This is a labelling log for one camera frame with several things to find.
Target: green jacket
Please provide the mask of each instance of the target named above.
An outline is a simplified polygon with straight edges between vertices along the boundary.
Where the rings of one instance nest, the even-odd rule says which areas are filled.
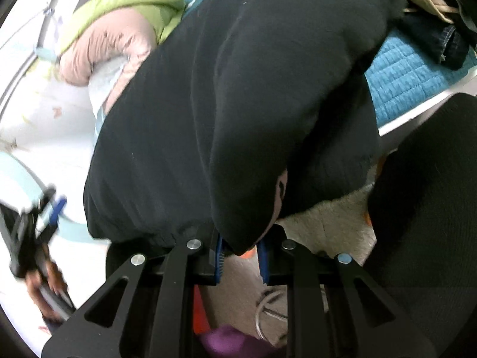
[[[60,53],[99,17],[115,9],[133,7],[153,26],[157,43],[162,43],[179,24],[185,9],[184,0],[90,0],[76,10],[59,40]]]

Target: metal bolt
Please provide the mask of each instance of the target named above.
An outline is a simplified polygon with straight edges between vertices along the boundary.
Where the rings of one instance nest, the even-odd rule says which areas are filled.
[[[340,253],[338,255],[338,261],[341,264],[349,264],[351,261],[353,261],[353,258],[348,253]]]
[[[144,263],[146,261],[146,257],[143,254],[135,254],[133,257],[131,257],[131,263],[134,266],[138,266]]]
[[[187,243],[187,247],[190,249],[190,250],[196,250],[198,248],[200,248],[202,246],[202,242],[201,240],[198,240],[197,238],[194,239],[194,240],[190,240],[188,243]]]
[[[281,243],[281,247],[285,250],[293,250],[297,247],[297,243],[293,240],[285,240]]]

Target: purple object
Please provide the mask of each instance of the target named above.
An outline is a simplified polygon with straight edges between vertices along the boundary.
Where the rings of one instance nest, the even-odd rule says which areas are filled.
[[[270,343],[223,325],[199,335],[210,358],[265,358],[277,349]]]

